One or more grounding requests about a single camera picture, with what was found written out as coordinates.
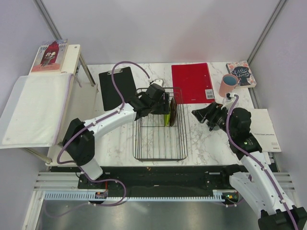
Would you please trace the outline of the green plate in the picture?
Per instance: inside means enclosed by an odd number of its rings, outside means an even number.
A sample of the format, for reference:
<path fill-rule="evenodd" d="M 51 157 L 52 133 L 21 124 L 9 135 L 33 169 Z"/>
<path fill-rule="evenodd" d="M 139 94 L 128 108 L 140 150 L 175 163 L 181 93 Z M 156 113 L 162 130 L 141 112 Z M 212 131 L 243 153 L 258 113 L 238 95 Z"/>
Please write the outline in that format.
<path fill-rule="evenodd" d="M 164 126 L 170 126 L 170 113 L 164 115 Z"/>

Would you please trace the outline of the dark brown floral plate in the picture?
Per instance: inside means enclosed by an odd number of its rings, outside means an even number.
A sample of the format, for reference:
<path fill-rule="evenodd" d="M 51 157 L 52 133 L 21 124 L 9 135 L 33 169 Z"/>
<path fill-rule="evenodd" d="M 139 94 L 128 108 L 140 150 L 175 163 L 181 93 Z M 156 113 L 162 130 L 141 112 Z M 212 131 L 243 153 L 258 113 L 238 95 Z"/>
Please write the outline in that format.
<path fill-rule="evenodd" d="M 171 99 L 170 102 L 170 119 L 169 119 L 169 126 L 172 127 L 177 119 L 177 101 L 175 97 Z"/>

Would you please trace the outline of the grey wire dish rack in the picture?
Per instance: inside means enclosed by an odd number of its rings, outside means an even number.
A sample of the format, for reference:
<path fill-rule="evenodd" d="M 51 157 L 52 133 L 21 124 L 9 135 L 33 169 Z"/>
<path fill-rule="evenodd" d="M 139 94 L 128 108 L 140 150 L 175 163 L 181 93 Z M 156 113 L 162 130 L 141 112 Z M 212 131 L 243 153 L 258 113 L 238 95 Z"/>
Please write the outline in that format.
<path fill-rule="evenodd" d="M 149 114 L 133 124 L 133 157 L 139 161 L 181 161 L 188 155 L 187 130 L 181 92 L 166 87 L 170 102 L 177 101 L 177 119 L 164 126 L 164 115 Z"/>

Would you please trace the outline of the pink plastic cup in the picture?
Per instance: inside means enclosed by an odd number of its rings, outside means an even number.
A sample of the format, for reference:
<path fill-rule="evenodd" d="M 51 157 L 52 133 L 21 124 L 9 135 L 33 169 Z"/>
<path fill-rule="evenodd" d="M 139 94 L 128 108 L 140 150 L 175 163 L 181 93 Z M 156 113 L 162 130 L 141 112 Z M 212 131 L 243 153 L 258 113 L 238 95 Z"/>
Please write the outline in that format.
<path fill-rule="evenodd" d="M 226 97 L 226 94 L 231 92 L 234 88 L 234 86 L 227 86 L 226 84 L 224 84 L 222 79 L 218 93 L 221 97 Z"/>

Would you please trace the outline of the light blue plastic cup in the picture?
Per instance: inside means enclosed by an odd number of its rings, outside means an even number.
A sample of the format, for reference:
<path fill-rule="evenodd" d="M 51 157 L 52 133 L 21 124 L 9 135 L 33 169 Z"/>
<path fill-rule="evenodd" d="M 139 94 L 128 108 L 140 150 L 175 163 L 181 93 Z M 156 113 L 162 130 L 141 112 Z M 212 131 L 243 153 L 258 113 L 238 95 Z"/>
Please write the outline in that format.
<path fill-rule="evenodd" d="M 223 76 L 223 83 L 227 86 L 234 86 L 238 85 L 238 78 L 233 74 L 226 74 Z"/>

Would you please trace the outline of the clear drinking glass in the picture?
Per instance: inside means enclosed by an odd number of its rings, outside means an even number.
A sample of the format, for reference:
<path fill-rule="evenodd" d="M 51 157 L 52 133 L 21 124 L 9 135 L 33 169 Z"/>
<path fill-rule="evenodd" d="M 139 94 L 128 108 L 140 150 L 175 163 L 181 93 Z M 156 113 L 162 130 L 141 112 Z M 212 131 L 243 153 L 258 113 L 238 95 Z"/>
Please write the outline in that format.
<path fill-rule="evenodd" d="M 225 97 L 225 98 L 223 98 L 222 104 L 227 104 L 227 103 L 229 103 L 231 101 L 232 101 L 231 97 Z"/>

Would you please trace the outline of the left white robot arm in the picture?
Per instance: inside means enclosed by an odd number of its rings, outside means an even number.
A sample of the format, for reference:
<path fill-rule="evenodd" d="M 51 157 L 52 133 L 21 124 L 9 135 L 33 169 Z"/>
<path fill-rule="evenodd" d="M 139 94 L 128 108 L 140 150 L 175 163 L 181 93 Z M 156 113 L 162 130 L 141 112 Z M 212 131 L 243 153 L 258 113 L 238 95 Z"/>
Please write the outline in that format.
<path fill-rule="evenodd" d="M 101 188 L 105 184 L 103 170 L 94 158 L 95 142 L 112 130 L 163 108 L 163 85 L 162 79 L 154 80 L 145 92 L 133 96 L 119 107 L 89 120 L 81 121 L 76 118 L 70 122 L 60 153 L 68 152 L 76 165 L 89 177 L 88 182 L 94 188 Z"/>

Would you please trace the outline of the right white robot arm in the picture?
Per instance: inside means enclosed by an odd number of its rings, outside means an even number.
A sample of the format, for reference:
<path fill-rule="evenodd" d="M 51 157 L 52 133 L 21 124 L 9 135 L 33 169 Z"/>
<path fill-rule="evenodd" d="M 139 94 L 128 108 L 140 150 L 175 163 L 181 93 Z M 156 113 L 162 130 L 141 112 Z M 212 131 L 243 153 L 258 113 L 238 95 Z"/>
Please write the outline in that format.
<path fill-rule="evenodd" d="M 296 207 L 266 163 L 262 147 L 250 131 L 251 112 L 244 108 L 226 109 L 222 104 L 193 110 L 200 123 L 209 130 L 215 127 L 224 131 L 231 151 L 237 156 L 248 173 L 233 164 L 224 167 L 220 184 L 234 188 L 258 217 L 261 230 L 302 230 L 307 222 L 304 207 Z"/>

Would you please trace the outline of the red folder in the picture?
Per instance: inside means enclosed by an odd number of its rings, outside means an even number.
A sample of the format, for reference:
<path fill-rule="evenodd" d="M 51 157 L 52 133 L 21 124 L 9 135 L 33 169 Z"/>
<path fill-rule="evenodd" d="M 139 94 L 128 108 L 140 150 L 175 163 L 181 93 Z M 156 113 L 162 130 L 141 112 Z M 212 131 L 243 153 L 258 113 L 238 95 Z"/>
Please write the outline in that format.
<path fill-rule="evenodd" d="M 215 101 L 207 63 L 172 65 L 172 82 L 181 92 L 183 104 L 210 104 Z"/>

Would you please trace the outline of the black clipboard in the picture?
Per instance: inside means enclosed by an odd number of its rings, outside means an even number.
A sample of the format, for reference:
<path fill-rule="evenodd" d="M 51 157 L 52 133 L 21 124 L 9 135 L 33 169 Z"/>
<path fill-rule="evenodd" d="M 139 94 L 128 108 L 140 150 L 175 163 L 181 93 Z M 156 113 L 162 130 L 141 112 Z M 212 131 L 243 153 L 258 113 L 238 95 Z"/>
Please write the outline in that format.
<path fill-rule="evenodd" d="M 99 73 L 100 88 L 104 111 L 110 111 L 122 104 L 122 100 L 116 91 L 112 79 L 111 71 Z M 130 67 L 115 69 L 114 81 L 127 102 L 136 93 L 136 85 Z"/>

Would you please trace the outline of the Little Women book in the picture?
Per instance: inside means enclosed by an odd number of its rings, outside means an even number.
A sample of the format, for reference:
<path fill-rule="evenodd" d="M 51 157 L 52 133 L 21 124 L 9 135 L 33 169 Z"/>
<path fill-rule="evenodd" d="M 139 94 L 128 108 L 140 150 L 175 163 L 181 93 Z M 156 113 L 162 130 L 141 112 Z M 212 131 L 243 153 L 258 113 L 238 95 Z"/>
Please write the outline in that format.
<path fill-rule="evenodd" d="M 228 62 L 226 68 L 229 74 L 238 79 L 237 88 L 254 88 L 257 83 L 246 60 L 239 62 Z"/>

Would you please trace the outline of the white spiral notebook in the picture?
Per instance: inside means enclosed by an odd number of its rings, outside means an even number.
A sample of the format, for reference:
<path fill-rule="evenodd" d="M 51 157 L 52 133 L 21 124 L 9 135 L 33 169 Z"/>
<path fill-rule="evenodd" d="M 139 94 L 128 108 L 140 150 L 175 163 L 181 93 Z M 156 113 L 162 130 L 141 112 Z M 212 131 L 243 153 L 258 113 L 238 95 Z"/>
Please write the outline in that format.
<path fill-rule="evenodd" d="M 264 152 L 282 152 L 267 109 L 250 109 L 251 133 Z"/>

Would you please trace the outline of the red cover book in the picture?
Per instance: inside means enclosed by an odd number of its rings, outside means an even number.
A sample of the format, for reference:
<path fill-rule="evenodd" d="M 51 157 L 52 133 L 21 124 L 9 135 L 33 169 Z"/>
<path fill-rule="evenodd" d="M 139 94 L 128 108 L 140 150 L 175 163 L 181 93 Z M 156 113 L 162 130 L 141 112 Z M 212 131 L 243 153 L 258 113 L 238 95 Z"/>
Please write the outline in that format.
<path fill-rule="evenodd" d="M 67 39 L 45 42 L 38 49 L 30 73 L 60 72 L 67 49 Z"/>

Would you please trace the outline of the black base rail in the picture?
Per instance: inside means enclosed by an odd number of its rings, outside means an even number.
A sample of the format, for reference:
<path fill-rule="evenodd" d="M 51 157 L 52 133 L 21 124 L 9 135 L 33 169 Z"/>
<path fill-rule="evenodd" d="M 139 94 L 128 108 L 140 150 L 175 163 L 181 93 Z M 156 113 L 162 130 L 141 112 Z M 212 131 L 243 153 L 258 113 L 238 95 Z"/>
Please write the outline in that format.
<path fill-rule="evenodd" d="M 247 173 L 243 165 L 104 167 L 98 183 L 80 176 L 79 189 L 107 189 L 122 196 L 132 194 L 210 195 L 214 190 L 231 190 L 229 175 Z"/>

